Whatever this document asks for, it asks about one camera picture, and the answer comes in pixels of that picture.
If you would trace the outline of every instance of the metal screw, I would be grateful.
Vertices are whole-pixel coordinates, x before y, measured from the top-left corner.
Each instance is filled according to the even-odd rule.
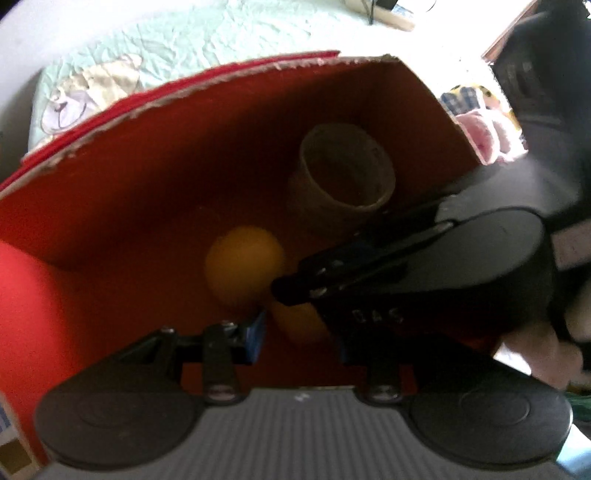
[[[327,291],[328,291],[328,288],[326,288],[326,287],[320,287],[320,288],[315,288],[314,290],[310,290],[310,298],[311,299],[319,299]]]
[[[230,385],[212,385],[207,389],[207,396],[213,401],[229,402],[236,398],[236,391]]]
[[[369,391],[368,396],[376,403],[392,403],[401,398],[400,392],[392,385],[377,385]]]
[[[389,309],[388,316],[396,323],[402,323],[404,321],[404,318],[402,318],[397,308]]]

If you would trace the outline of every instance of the black cable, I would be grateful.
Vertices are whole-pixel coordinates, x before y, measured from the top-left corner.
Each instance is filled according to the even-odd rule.
[[[371,8],[369,10],[369,25],[374,24],[374,8],[378,0],[371,0]]]

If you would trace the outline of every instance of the red surface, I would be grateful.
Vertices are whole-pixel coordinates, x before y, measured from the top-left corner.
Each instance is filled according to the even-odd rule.
[[[226,71],[117,103],[34,154],[13,180],[121,112]],[[34,405],[78,369],[162,325],[196,333],[237,317],[204,283],[204,256],[218,235],[267,228],[291,270],[331,245],[290,215],[285,193],[302,137],[332,121],[359,124],[384,145],[397,172],[394,202],[478,164],[401,63],[269,66],[97,133],[2,199],[0,390],[31,440]],[[298,349],[273,325],[261,360],[240,369],[245,388],[358,384],[362,376],[341,366],[330,345]],[[199,369],[188,368],[183,382],[198,390]]]

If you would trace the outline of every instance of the blue part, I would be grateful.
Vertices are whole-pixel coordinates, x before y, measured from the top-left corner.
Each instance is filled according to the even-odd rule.
[[[256,363],[261,353],[262,343],[265,339],[265,332],[267,331],[266,320],[267,311],[262,310],[246,331],[244,348],[246,350],[247,360],[251,364]]]
[[[10,422],[10,419],[8,418],[8,415],[4,411],[4,408],[2,408],[0,406],[0,432],[3,432],[4,430],[6,430],[8,427],[10,427],[10,425],[11,425],[11,422]]]

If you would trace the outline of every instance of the plaid fabric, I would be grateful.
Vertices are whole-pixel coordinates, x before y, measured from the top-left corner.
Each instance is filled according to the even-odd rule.
[[[486,108],[482,92],[474,87],[459,87],[439,98],[441,104],[453,115],[468,113],[476,108]]]

